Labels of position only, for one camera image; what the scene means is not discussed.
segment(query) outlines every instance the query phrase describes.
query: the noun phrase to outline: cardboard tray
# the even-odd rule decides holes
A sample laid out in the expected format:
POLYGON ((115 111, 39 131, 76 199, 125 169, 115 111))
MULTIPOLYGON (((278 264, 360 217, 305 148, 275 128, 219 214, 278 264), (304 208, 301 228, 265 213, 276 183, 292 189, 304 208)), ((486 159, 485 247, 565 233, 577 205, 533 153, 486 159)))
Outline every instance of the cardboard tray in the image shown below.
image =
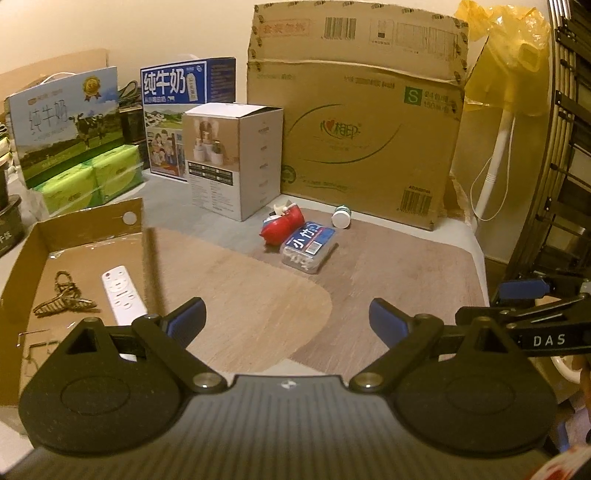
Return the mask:
POLYGON ((143 228, 142 213, 141 199, 81 210, 37 223, 25 240, 0 297, 0 420, 15 430, 22 432, 16 412, 22 389, 71 328, 88 316, 116 325, 101 274, 126 266, 148 311, 161 313, 153 234, 143 228), (97 302, 95 312, 35 317, 33 308, 55 295, 59 270, 72 275, 83 298, 97 302), (20 333, 37 330, 45 331, 21 335, 17 345, 20 333))

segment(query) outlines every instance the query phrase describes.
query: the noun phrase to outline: bottle cap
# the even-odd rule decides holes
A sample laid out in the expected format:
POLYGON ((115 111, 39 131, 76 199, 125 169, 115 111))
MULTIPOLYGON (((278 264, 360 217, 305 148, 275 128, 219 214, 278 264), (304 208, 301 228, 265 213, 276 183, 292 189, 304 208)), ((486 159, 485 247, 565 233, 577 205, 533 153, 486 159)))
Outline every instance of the bottle cap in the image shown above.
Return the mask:
POLYGON ((351 210, 345 206, 337 207, 332 215, 332 223, 337 228, 347 228, 351 224, 351 210))

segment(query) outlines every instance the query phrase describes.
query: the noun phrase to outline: screw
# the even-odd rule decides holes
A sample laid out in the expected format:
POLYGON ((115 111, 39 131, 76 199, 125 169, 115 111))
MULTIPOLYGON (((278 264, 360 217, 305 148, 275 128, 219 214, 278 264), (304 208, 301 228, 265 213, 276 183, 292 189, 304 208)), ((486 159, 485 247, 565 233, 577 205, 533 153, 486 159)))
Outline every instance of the screw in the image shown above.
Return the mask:
POLYGON ((214 372, 204 372, 193 377, 193 383, 199 388, 213 388, 222 383, 222 377, 214 372))
POLYGON ((383 383, 384 378, 380 374, 363 372, 355 375, 353 381, 361 388, 375 388, 383 383))

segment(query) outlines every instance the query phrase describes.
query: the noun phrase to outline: white product box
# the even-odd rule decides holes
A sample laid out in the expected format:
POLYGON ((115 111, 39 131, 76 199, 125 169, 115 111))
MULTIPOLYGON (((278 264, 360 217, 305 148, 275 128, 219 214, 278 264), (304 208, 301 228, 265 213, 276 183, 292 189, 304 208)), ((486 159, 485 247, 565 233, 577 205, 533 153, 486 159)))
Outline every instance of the white product box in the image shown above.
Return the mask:
POLYGON ((246 220, 280 193, 283 110, 206 103, 183 115, 193 203, 246 220))

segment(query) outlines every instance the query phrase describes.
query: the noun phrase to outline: blue milk box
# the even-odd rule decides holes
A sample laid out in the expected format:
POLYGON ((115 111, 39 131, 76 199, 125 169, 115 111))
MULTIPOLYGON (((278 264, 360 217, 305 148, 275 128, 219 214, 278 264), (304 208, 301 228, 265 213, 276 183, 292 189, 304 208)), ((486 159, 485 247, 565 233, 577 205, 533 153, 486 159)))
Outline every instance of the blue milk box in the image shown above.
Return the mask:
POLYGON ((182 116, 200 103, 236 101, 236 59, 168 63, 140 76, 150 170, 186 180, 182 116))

